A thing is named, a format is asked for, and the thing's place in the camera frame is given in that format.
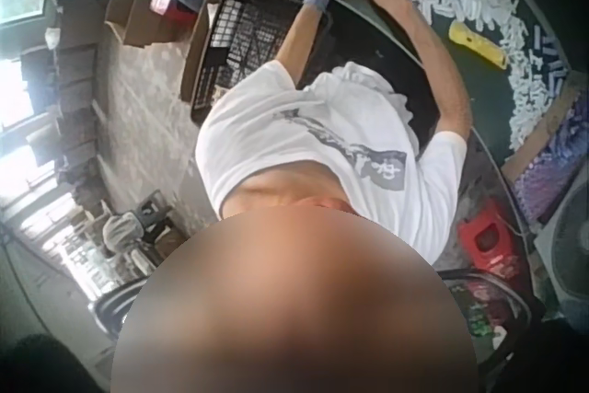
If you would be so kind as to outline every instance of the white t-shirt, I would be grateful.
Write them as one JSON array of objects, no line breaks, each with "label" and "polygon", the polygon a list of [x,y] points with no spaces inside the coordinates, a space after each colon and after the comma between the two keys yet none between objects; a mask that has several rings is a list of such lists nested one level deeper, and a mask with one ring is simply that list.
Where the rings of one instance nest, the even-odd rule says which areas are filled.
[{"label": "white t-shirt", "polygon": [[214,210],[219,215],[229,192],[262,169],[317,161],[340,179],[359,215],[434,263],[456,212],[467,144],[437,133],[418,161],[405,103],[357,64],[304,91],[279,62],[263,65],[214,105],[199,134],[196,162]]}]

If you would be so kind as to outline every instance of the yellow object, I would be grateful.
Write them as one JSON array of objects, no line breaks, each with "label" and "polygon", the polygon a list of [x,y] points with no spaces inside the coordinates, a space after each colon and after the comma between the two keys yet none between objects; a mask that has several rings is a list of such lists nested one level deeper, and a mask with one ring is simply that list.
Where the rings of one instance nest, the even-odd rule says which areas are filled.
[{"label": "yellow object", "polygon": [[457,20],[450,26],[450,40],[482,55],[501,69],[507,68],[507,54],[489,39],[485,39]]}]

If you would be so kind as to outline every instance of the plastic crate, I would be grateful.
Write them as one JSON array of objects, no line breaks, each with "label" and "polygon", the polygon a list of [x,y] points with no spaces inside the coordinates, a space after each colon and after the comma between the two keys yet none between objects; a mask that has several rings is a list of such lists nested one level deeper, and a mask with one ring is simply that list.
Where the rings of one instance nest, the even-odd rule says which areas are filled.
[{"label": "plastic crate", "polygon": [[[223,91],[276,56],[301,5],[299,0],[221,0],[194,86],[193,121],[201,123]],[[325,54],[318,47],[330,26],[324,14],[301,84],[321,71]]]}]

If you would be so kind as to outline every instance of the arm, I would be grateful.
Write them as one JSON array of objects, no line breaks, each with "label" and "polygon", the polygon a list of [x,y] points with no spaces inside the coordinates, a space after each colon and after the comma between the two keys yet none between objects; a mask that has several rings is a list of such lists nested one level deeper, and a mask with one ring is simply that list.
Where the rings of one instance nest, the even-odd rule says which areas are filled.
[{"label": "arm", "polygon": [[295,85],[300,82],[305,71],[321,15],[315,6],[304,4],[276,55],[276,60],[284,66]]},{"label": "arm", "polygon": [[436,131],[450,131],[465,141],[470,135],[470,100],[456,64],[440,38],[411,0],[374,0],[407,32],[422,60],[433,98],[440,110]]},{"label": "arm", "polygon": [[328,2],[329,0],[305,0],[276,55],[276,60],[284,66],[295,85],[300,82],[305,71],[319,21]]}]

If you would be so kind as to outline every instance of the green table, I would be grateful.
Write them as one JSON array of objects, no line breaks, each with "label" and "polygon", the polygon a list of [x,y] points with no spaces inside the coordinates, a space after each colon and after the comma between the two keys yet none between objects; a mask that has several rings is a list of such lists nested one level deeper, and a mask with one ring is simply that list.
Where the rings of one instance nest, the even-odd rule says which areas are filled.
[{"label": "green table", "polygon": [[[335,0],[350,8],[370,22],[402,48],[417,64],[421,65],[404,31],[393,21],[385,21],[369,0]],[[520,0],[519,14],[533,29],[537,19],[527,4]],[[482,142],[488,147],[495,162],[500,166],[512,154],[509,120],[514,110],[513,92],[508,82],[508,71],[502,71],[480,56],[448,39],[451,20],[435,16],[433,28],[441,37],[456,61],[458,69],[471,96],[474,127]],[[498,41],[498,35],[486,32],[487,37]]]}]

